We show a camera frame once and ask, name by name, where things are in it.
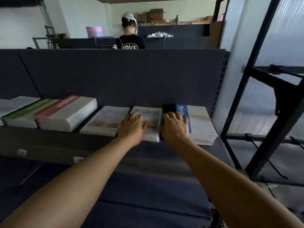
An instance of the white cap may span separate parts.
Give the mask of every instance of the white cap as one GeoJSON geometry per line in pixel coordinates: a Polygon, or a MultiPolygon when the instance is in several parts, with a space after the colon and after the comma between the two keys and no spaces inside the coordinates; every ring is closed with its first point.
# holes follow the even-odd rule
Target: white cap
{"type": "Polygon", "coordinates": [[[130,12],[125,12],[122,15],[122,18],[126,18],[126,19],[129,19],[129,20],[134,20],[135,21],[135,24],[136,24],[135,34],[137,34],[138,26],[137,26],[137,21],[136,21],[134,15],[131,14],[130,12]]]}

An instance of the hair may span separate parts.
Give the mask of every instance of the hair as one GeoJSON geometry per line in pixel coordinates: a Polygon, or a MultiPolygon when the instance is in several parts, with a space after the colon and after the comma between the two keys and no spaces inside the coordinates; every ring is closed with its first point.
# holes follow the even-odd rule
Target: hair
{"type": "Polygon", "coordinates": [[[121,22],[123,23],[123,28],[127,28],[128,26],[133,26],[133,27],[136,27],[136,23],[134,20],[130,20],[130,19],[127,19],[127,18],[122,18],[121,19],[121,22]]]}

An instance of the hand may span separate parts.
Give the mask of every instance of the hand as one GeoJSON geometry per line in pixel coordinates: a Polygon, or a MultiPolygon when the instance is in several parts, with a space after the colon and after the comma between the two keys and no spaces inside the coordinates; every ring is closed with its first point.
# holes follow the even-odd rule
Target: hand
{"type": "Polygon", "coordinates": [[[118,138],[127,138],[131,146],[138,145],[146,134],[149,123],[142,125],[144,116],[139,113],[128,114],[118,130],[118,138]]]}
{"type": "Polygon", "coordinates": [[[164,123],[165,125],[162,127],[161,132],[169,145],[174,146],[179,140],[188,139],[189,126],[187,116],[169,112],[164,114],[164,123]]]}

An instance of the stack of paper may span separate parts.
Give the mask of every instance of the stack of paper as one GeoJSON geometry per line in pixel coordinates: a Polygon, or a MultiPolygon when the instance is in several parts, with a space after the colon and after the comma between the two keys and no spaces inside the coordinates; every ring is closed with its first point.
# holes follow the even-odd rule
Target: stack of paper
{"type": "Polygon", "coordinates": [[[54,99],[40,100],[28,107],[25,107],[4,117],[3,120],[8,126],[37,128],[37,124],[35,122],[35,114],[55,104],[58,101],[59,100],[54,99]]]}
{"type": "Polygon", "coordinates": [[[203,106],[176,105],[176,112],[189,119],[189,137],[198,145],[210,146],[217,138],[215,128],[203,106]]]}
{"type": "Polygon", "coordinates": [[[80,133],[115,137],[128,107],[104,106],[81,130],[80,133]]]}
{"type": "Polygon", "coordinates": [[[16,98],[12,98],[10,100],[0,99],[0,118],[5,115],[8,115],[14,111],[17,111],[33,102],[38,101],[40,98],[32,98],[19,96],[16,98]]]}
{"type": "Polygon", "coordinates": [[[139,112],[144,116],[143,123],[150,122],[150,126],[146,132],[143,140],[159,142],[160,124],[162,119],[162,108],[149,108],[149,107],[133,107],[131,113],[139,112]]]}
{"type": "Polygon", "coordinates": [[[41,129],[72,132],[97,109],[96,98],[71,95],[36,114],[41,129]]]}

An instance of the stack of brochures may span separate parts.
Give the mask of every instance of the stack of brochures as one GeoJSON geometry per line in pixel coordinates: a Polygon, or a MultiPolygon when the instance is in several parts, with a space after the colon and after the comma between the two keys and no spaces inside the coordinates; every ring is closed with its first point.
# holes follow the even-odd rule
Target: stack of brochures
{"type": "Polygon", "coordinates": [[[21,110],[18,110],[6,117],[3,120],[8,126],[19,126],[28,128],[37,128],[35,122],[35,114],[55,104],[59,100],[43,99],[21,110]]]}
{"type": "Polygon", "coordinates": [[[71,95],[36,114],[41,129],[72,132],[97,109],[96,98],[71,95]]]}
{"type": "Polygon", "coordinates": [[[150,126],[144,136],[143,140],[159,142],[159,134],[160,134],[160,125],[163,110],[162,108],[149,108],[149,107],[133,107],[131,113],[139,112],[144,116],[143,123],[149,122],[150,126]]]}
{"type": "Polygon", "coordinates": [[[34,103],[39,99],[40,98],[32,98],[25,96],[19,96],[16,98],[12,98],[10,100],[0,99],[0,118],[12,112],[15,112],[31,103],[34,103]]]}
{"type": "Polygon", "coordinates": [[[80,130],[80,133],[115,137],[121,122],[129,111],[128,107],[104,106],[80,130]]]}
{"type": "Polygon", "coordinates": [[[217,138],[217,132],[203,106],[176,105],[176,112],[189,119],[189,137],[198,145],[210,146],[217,138]]]}

